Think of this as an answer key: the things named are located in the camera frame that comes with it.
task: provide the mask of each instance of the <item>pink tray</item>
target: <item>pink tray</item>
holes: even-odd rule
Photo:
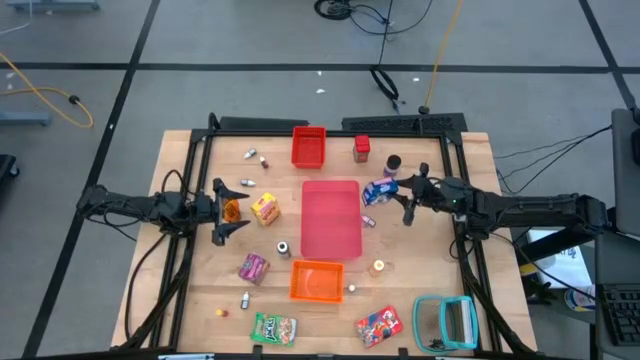
[[[305,181],[302,184],[301,253],[310,259],[362,255],[360,184]]]

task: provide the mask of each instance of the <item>pink box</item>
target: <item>pink box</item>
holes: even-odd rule
[[[254,285],[260,285],[269,270],[269,262],[258,254],[249,253],[244,264],[238,271],[238,276]]]

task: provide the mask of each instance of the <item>plastic bottle cap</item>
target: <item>plastic bottle cap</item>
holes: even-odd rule
[[[400,164],[402,164],[402,159],[398,155],[391,155],[387,159],[387,167],[391,170],[399,168]]]
[[[382,260],[376,260],[376,261],[373,263],[373,268],[374,268],[376,271],[382,271],[382,269],[384,269],[384,261],[382,261]]]

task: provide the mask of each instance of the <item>yellow box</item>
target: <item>yellow box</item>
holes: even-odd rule
[[[258,218],[258,221],[262,226],[267,226],[275,220],[278,215],[280,215],[280,207],[278,207],[278,201],[276,197],[269,194],[264,193],[258,199],[258,201],[254,202],[251,205],[251,211]]]

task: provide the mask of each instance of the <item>green snack bag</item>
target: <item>green snack bag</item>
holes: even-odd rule
[[[256,323],[251,332],[251,340],[293,346],[293,340],[296,337],[296,324],[296,319],[256,313]]]

